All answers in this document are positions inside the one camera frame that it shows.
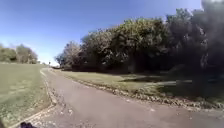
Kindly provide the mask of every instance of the green grass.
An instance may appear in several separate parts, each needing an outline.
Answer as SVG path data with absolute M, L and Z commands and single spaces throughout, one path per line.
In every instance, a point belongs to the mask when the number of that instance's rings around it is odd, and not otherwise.
M 224 103 L 223 78 L 211 82 L 209 81 L 209 76 L 180 76 L 172 74 L 124 75 L 69 71 L 61 71 L 61 73 L 75 80 L 119 89 L 131 94 L 179 99 L 184 102 L 189 101 L 190 103 L 207 102 L 206 106 L 203 103 L 201 106 L 206 108 L 217 107 L 213 106 L 216 103 Z
M 0 64 L 0 117 L 6 126 L 49 106 L 42 65 Z

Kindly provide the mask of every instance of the road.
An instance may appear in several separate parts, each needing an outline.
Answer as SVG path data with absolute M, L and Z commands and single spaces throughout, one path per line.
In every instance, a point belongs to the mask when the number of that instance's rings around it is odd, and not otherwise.
M 223 128 L 222 111 L 189 111 L 88 87 L 49 69 L 44 76 L 58 104 L 29 120 L 41 128 Z

